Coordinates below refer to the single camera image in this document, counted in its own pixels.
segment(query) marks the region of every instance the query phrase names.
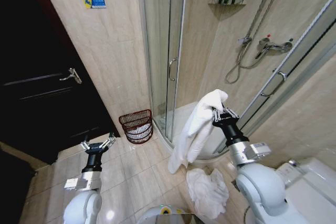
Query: dark door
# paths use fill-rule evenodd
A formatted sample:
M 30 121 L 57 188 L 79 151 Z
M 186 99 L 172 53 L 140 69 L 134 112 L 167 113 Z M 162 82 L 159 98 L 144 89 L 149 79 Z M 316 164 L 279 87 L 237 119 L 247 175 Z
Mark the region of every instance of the dark door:
M 52 163 L 85 136 L 119 136 L 50 0 L 5 5 L 1 141 Z M 61 80 L 70 68 L 81 82 Z

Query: wire basket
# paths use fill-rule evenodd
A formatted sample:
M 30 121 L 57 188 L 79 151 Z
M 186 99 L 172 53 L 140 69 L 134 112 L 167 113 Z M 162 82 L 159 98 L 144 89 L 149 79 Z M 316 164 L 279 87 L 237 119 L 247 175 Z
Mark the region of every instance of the wire basket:
M 152 111 L 142 110 L 119 117 L 127 140 L 132 144 L 143 144 L 153 135 Z

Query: yellow label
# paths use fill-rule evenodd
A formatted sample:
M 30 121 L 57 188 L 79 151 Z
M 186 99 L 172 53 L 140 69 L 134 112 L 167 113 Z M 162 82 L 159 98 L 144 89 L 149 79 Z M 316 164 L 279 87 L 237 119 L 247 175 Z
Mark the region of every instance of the yellow label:
M 170 208 L 169 207 L 163 207 L 163 208 L 161 208 L 161 212 L 160 212 L 160 214 L 161 215 L 170 215 L 172 213 L 172 211 L 170 210 Z
M 92 6 L 92 0 L 83 0 L 83 1 L 84 1 L 86 9 L 90 9 Z

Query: tiled floor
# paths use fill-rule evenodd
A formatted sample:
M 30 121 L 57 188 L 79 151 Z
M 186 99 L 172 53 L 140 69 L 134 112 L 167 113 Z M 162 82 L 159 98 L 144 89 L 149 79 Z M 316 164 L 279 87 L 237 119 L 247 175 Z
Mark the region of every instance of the tiled floor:
M 103 141 L 106 136 L 93 141 Z M 62 153 L 52 166 L 39 170 L 33 178 L 20 224 L 61 224 L 66 205 L 76 194 L 63 190 L 67 178 L 79 176 L 86 164 L 87 154 L 75 148 L 77 153 L 69 156 Z M 101 173 L 102 208 L 98 224 L 135 223 L 143 213 L 160 204 L 174 205 L 193 212 L 193 203 L 188 194 L 185 180 L 186 169 L 181 167 L 172 175 L 167 170 L 169 153 L 166 152 L 158 135 L 143 145 L 132 145 L 125 137 L 103 155 Z M 233 164 L 228 157 L 222 158 L 211 167 L 219 169 L 230 192 L 227 211 L 217 218 L 218 223 L 243 223 L 247 203 L 233 187 L 235 177 Z

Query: glass shower door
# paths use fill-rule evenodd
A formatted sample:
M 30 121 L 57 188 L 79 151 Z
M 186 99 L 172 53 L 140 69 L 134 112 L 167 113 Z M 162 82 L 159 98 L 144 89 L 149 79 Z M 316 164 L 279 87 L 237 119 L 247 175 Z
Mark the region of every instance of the glass shower door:
M 152 114 L 171 140 L 183 0 L 144 0 Z

